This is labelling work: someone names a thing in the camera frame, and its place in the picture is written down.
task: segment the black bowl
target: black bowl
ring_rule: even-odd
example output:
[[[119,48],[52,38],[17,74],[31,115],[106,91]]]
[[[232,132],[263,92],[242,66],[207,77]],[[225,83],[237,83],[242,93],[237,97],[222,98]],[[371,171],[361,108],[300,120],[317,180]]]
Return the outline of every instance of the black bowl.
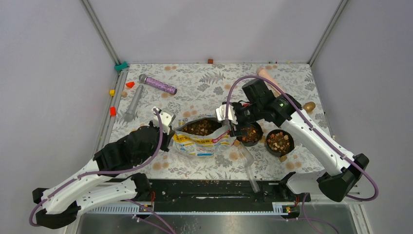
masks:
[[[288,141],[290,142],[290,149],[286,153],[281,153],[279,151],[275,151],[275,150],[271,149],[268,145],[269,136],[271,136],[271,134],[277,134],[277,133],[280,133],[280,132],[282,132],[283,135],[287,135],[288,136]],[[294,147],[295,147],[294,146],[294,139],[288,132],[283,131],[281,129],[275,129],[275,130],[272,130],[271,132],[269,132],[267,137],[265,138],[265,147],[270,152],[270,154],[272,154],[274,156],[277,156],[277,157],[281,157],[281,156],[286,155],[289,152],[294,150]]]
[[[258,144],[258,142],[260,142],[260,140],[261,140],[261,138],[263,137],[263,134],[264,134],[264,133],[263,133],[263,129],[261,128],[261,126],[260,126],[259,124],[257,124],[256,122],[255,122],[255,123],[251,123],[250,125],[254,126],[255,130],[258,131],[258,134],[260,135],[260,137],[258,138],[257,141],[247,141],[247,142],[244,142],[242,136],[237,136],[237,140],[238,140],[239,142],[241,142],[245,147],[250,147],[250,146],[254,146],[254,145]]]

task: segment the red block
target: red block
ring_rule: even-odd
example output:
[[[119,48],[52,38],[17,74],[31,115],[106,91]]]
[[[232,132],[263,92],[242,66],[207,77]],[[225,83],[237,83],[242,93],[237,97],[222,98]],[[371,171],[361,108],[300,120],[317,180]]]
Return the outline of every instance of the red block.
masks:
[[[128,83],[126,83],[126,87],[128,87],[128,88],[132,88],[133,86],[135,85],[135,82],[128,82]]]
[[[111,116],[116,116],[116,108],[111,106]]]

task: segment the floral tablecloth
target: floral tablecloth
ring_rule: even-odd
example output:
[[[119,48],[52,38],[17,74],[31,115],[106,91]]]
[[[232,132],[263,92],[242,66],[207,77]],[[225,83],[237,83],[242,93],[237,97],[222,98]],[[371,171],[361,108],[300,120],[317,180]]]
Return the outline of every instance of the floral tablecloth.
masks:
[[[255,74],[259,67],[265,67],[268,73],[291,94],[298,102],[305,104],[313,101],[315,110],[311,118],[328,133],[323,109],[317,93],[311,69],[307,64],[131,64],[126,82],[134,81],[131,89],[125,87],[128,96],[122,98],[117,108],[116,120],[113,126],[110,142],[147,125],[153,118],[153,106],[167,108],[176,115],[176,119],[191,117],[198,114],[213,114],[214,110],[226,100],[231,84],[245,75]],[[138,117],[132,122],[125,122],[123,114],[127,110],[133,94],[138,86],[140,74],[153,77],[178,89],[175,95],[144,85],[144,91],[137,108]],[[232,94],[232,101],[247,100],[242,92],[241,81]],[[259,121],[264,136],[277,127],[263,120]],[[257,179],[279,180],[287,173],[296,171],[306,173],[320,171],[320,162],[295,139],[295,149],[287,155],[287,160],[280,162],[279,158],[267,152],[263,143],[248,147],[255,158],[253,171]],[[160,152],[150,165],[139,170],[148,178],[168,179],[247,179],[243,160],[235,146],[221,155],[213,157],[186,156],[174,150]]]

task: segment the teal clip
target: teal clip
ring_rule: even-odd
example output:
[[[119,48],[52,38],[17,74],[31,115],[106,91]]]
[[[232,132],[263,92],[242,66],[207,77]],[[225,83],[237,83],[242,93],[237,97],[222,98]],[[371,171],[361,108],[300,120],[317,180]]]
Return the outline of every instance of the teal clip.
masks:
[[[127,68],[127,67],[129,67],[128,63],[124,61],[122,64],[116,65],[115,70],[119,72],[119,71],[122,71],[122,69]]]

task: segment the purple toy microphone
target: purple toy microphone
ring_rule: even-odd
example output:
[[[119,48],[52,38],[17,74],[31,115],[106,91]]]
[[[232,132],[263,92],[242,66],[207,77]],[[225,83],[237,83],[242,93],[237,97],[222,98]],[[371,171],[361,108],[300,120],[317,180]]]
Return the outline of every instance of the purple toy microphone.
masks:
[[[176,91],[178,91],[175,87],[172,87],[168,84],[165,84],[165,83],[162,83],[158,80],[155,80],[152,77],[148,77],[145,74],[141,74],[139,76],[139,81],[141,83],[148,84],[152,87],[155,87],[157,89],[160,89],[160,90],[165,91],[165,92],[170,93],[170,94],[176,94]]]

